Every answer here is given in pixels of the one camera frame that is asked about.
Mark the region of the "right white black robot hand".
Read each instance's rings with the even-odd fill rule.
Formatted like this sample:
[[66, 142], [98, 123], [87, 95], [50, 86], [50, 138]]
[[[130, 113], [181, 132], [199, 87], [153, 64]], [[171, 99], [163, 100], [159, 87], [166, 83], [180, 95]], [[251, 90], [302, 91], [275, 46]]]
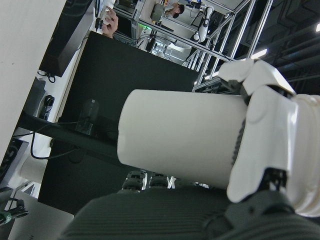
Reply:
[[60, 239], [319, 239], [320, 97], [262, 60], [218, 76], [231, 95], [135, 89], [121, 111], [119, 161], [187, 185], [93, 199]]

